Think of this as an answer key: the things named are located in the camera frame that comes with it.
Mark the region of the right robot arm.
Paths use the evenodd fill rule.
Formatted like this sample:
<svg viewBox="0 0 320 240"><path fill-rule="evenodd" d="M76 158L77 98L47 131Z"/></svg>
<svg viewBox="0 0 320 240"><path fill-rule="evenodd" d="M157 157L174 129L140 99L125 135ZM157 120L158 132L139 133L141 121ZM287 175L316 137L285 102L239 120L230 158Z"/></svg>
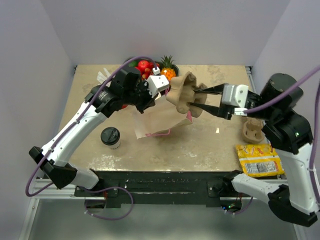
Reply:
<svg viewBox="0 0 320 240"><path fill-rule="evenodd" d="M277 152L286 184L267 183L234 170L214 189L233 197L242 193L268 205L280 220L303 227L314 224L320 210L316 195L319 183L312 172L315 135L309 121L294 111L303 96L298 82L285 73L273 74L260 94L247 85L223 83L194 90L197 94L221 95L219 106L192 102L193 107L229 120L233 115L264 121L262 132Z"/></svg>

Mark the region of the green lime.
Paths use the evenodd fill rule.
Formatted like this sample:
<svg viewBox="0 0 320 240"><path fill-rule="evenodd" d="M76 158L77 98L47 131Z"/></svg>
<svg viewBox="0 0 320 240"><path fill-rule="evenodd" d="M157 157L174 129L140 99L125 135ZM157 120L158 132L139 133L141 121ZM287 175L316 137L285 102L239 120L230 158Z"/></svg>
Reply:
<svg viewBox="0 0 320 240"><path fill-rule="evenodd" d="M136 60L133 60L133 61L131 61L131 62L128 64L128 66L135 68L135 67L138 66L138 62L137 62Z"/></svg>

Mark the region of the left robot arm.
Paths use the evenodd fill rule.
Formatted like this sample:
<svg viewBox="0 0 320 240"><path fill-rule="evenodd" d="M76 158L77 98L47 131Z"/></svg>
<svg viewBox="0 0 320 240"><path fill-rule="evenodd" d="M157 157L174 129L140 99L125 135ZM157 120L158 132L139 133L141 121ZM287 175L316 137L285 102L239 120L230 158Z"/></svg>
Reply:
<svg viewBox="0 0 320 240"><path fill-rule="evenodd" d="M32 147L29 155L58 189L73 184L99 196L104 184L93 170L72 166L72 154L98 125L124 105L135 106L143 113L168 87L169 82L162 75L143 80L136 68L122 66L103 84L91 89L76 114L50 142Z"/></svg>

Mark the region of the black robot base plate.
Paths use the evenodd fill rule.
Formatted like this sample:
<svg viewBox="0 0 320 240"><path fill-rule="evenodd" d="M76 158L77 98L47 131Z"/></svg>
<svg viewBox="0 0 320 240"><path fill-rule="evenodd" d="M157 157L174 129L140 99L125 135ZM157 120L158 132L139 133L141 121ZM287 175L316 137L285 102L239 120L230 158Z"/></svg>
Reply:
<svg viewBox="0 0 320 240"><path fill-rule="evenodd" d="M119 208L122 204L137 205L203 205L208 208L222 207L237 212L245 206L246 197L223 182L228 172L215 171L98 171L101 182L92 190L93 194L106 199L107 208ZM130 190L195 190L195 194L131 194ZM205 187L213 188L209 196ZM108 196L112 188L119 190L118 196Z"/></svg>

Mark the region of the brown cardboard cup carrier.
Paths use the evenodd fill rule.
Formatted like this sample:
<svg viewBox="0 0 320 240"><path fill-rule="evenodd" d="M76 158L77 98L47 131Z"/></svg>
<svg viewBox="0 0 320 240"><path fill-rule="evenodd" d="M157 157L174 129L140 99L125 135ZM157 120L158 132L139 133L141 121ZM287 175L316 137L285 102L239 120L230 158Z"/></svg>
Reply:
<svg viewBox="0 0 320 240"><path fill-rule="evenodd" d="M265 139L265 135L262 131L264 123L260 119L246 117L242 129L242 139L250 144L259 144Z"/></svg>

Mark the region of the dark green fruit tray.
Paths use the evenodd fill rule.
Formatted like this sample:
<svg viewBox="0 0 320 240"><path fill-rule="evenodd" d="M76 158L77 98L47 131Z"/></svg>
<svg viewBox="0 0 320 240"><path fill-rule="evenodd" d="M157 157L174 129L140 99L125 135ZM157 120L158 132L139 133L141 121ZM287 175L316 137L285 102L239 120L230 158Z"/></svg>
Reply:
<svg viewBox="0 0 320 240"><path fill-rule="evenodd" d="M127 59L124 60L123 63L129 61L129 60L132 59L132 58L133 58L133 56L128 57ZM145 57L137 58L135 61L136 61L136 62L139 62L139 61L141 61L141 60L147 60L147 61L149 61L149 59L148 59L148 58L145 58ZM162 63L161 60L155 60L155 63L156 63L156 64L159 64L160 70L162 70L162 69L164 68L164 65L163 65L163 63ZM180 75L180 69L178 68L177 65L173 64L173 65L172 65L172 69L174 70L176 76L179 76L179 75Z"/></svg>

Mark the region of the paper bag pink handles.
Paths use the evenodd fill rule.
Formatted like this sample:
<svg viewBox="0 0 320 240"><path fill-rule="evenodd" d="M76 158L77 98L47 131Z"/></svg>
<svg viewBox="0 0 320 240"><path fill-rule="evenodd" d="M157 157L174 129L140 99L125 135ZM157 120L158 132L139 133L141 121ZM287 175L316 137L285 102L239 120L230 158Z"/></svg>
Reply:
<svg viewBox="0 0 320 240"><path fill-rule="evenodd" d="M134 112L134 132L137 139L166 136L171 129L193 123L190 112L181 114L163 95L155 100L155 106L144 113Z"/></svg>

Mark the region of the red apple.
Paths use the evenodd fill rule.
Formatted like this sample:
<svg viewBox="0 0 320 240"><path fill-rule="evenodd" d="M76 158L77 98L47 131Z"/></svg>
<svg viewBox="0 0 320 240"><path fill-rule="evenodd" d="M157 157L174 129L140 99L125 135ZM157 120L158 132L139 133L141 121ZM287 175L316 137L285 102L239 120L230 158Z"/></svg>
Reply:
<svg viewBox="0 0 320 240"><path fill-rule="evenodd" d="M149 62L147 60L141 60L138 62L137 67L139 68L140 71L144 72L145 69L149 67Z"/></svg>

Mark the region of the yellow snack bag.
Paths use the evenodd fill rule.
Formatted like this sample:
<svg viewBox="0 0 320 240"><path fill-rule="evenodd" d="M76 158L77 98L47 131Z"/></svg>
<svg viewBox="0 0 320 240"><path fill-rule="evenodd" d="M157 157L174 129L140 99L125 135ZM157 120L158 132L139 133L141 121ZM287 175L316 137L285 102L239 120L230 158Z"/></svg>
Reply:
<svg viewBox="0 0 320 240"><path fill-rule="evenodd" d="M238 144L235 149L242 171L252 178L285 173L279 155L270 144Z"/></svg>

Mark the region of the aluminium frame rail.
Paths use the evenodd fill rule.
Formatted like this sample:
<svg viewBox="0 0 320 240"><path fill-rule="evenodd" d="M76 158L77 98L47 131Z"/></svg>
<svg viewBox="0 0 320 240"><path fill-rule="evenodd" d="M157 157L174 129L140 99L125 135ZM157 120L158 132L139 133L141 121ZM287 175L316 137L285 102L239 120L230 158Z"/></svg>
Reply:
<svg viewBox="0 0 320 240"><path fill-rule="evenodd" d="M266 182L268 184L274 184L274 185L288 185L286 179L262 179L263 182ZM48 179L36 179L33 188L30 189L32 193L35 193L36 191L40 190L41 188L45 187L49 183ZM196 186L195 190L159 190L156 192L156 190L132 190L129 189L128 184L125 184L124 189L128 190L131 195L134 194L195 194L196 190L201 190L200 186ZM212 187L205 187L205 193L209 193L209 197L214 196L213 188ZM115 187L111 188L111 190L108 190L108 196L109 197L117 197L120 195L120 190L116 189ZM68 198L91 198L91 199L98 199L103 198L103 196L98 196L98 193L89 193L83 189L80 189L79 187L76 187L72 184L69 184L65 186L63 189L58 189L54 184L48 186L46 189L41 191L39 194L35 196L39 199L68 199Z"/></svg>

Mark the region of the orange plastic pineapple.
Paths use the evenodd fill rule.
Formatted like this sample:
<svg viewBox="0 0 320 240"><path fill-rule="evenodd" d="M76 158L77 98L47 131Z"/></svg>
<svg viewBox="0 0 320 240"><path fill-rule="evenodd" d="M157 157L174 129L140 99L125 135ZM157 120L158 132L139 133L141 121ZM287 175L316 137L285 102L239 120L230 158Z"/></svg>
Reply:
<svg viewBox="0 0 320 240"><path fill-rule="evenodd" d="M172 55L164 55L161 58L161 64L162 64L162 69L161 69L161 75L164 75L167 80L170 82L172 78L176 77L177 74L173 68L173 56Z"/></svg>

